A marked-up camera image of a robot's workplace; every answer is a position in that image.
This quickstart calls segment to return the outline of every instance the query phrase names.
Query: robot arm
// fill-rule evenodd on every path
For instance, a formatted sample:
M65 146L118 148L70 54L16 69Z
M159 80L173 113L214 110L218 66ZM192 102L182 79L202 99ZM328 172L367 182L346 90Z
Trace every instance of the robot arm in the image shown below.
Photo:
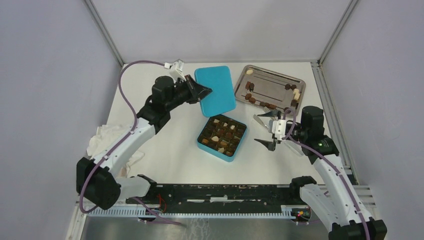
M166 64L170 76L158 77L151 89L152 94L137 113L135 127L130 127L104 152L93 159L83 157L76 165L76 191L103 210L112 207L117 200L143 197L150 188L145 176L116 178L120 169L147 140L157 134L171 119L170 111L183 103L195 104L212 92L210 88L196 83L190 75L184 76L180 60Z
M284 140L300 145L322 177L332 201L321 192L311 176L292 179L290 188L294 197L302 199L314 210L327 228L330 240L365 239L367 235L373 240L384 239L386 225L382 220L374 220L362 204L343 168L335 143L324 135L323 110L315 106L304 107L300 123L290 123L281 119L281 115L277 110L259 115L278 119L269 123L272 141L255 140L270 151Z

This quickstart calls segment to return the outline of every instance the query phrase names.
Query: metal tray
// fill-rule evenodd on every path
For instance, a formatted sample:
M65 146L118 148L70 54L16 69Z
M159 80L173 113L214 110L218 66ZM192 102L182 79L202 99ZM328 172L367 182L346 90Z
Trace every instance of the metal tray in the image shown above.
M238 101L259 108L268 107L284 111L292 107L295 108L297 115L305 88L306 83L301 79L261 67L247 65L235 85L234 95ZM299 89L300 96L297 101L294 100L294 89ZM251 94L254 100L251 98L247 99L247 94Z

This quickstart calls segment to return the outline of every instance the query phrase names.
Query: white table surface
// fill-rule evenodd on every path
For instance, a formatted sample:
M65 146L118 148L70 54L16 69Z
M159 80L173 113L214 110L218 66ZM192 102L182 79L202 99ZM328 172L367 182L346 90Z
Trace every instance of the white table surface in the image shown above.
M226 65L235 86L248 64L304 80L306 89L301 107L313 105L322 108L309 62L186 63L183 72L194 76L197 68ZM122 89L136 112L152 93L155 79L167 74L166 69L154 64L137 64L125 71ZM268 151L254 141L254 138L271 140L271 134L253 120L253 114L261 113L263 110L260 108L239 101L236 101L236 109L225 113L245 123L248 128L234 161L226 162L197 147L196 140L208 118L202 115L199 104L184 103L172 110L170 121L141 146L145 156L131 167L128 176L144 174L162 184L289 184L292 178L312 176L323 184L306 156L298 157L285 144L277 145L274 152ZM117 89L107 124L131 124L132 121L131 111ZM327 122L324 127L325 134L330 135Z

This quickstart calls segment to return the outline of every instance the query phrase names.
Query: purple cable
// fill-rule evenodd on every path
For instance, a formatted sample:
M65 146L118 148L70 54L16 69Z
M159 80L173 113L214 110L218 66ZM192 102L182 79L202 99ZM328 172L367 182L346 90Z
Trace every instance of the purple cable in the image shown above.
M98 163L94 166L94 168L90 171L90 173L88 174L87 178L85 179L84 184L82 185L82 189L81 189L81 193L79 194L79 210L81 212L83 212L84 214L88 214L91 213L92 211L94 211L97 208L97 205L95 205L93 208L89 209L89 210L85 210L84 209L84 205L83 205L83 200L84 200L84 193L86 192L86 188L90 182L90 179L93 177L94 173L96 172L96 170L100 167L100 165L102 165L102 163L104 161L106 161L105 157L108 157L117 147L119 147L130 135L131 132L134 131L134 129L136 129L137 126L137 113L136 110L134 109L134 107L131 105L130 101L128 101L127 97L125 96L124 92L122 91L122 75L124 74L125 70L127 70L129 67L131 67L134 64L157 64L157 65L161 65L164 66L163 63L157 62L157 61L149 61L149 60L138 60L138 61L133 61L128 63L128 65L126 65L119 73L119 79L118 79L118 88L119 88L119 92L123 98L123 100L126 102L126 104L128 105L129 109L131 109L132 115L134 116L134 123L131 127L131 130L129 130L129 132L123 136L123 138L121 140L119 140L107 153L106 155L104 155L104 157L102 157L100 159L100 161L98 161Z
M284 115L282 116L282 119L283 119L283 120L285 120L285 119L286 119L286 115L289 113L288 111L293 113L293 123L291 124L291 127L290 127L290 129L288 130L287 134L286 134L286 135L282 138L283 140L288 139L288 138L289 138L289 136L291 136L291 135L292 135L293 129L295 129L295 125L296 125L296 113L295 113L295 111L294 111L293 109L291 109L291 108L287 108L287 109L284 111Z
M292 142L294 142L295 144L308 149L309 151L313 152L314 154L316 154L319 158L321 158L322 160L324 160L325 163L327 163L336 173L337 175L340 177L341 182L343 183L344 187L347 190L347 193L349 194L350 199L352 200L352 202L354 203L353 206L355 207L356 213L358 214L360 220L362 221L362 225L363 225L363 229L365 230L365 238L366 240L370 240L370 232L368 230L368 226L367 226L367 222L364 218L364 215L361 213L361 209L359 208L358 202L354 197L354 194L352 192L352 190L349 188L348 182L346 181L345 177L343 175L341 175L340 171L337 169L337 167L332 164L325 156L323 156L321 153L317 152L315 149L301 143L298 142L296 140L293 139L293 137L291 135L289 135L288 137Z
M147 224L173 224L173 225L182 225L181 222L171 221L171 220L168 220L166 218L163 218L163 217L159 216L159 214L157 214L155 211L153 211L149 207L147 207L146 204L141 199L139 199L138 197L133 196L131 198L134 199L134 200L136 200L139 204L141 204L149 213L151 213L152 215L154 215L156 218L159 218L159 219L163 220L163 221L156 221L156 222L155 221L147 221L146 222Z

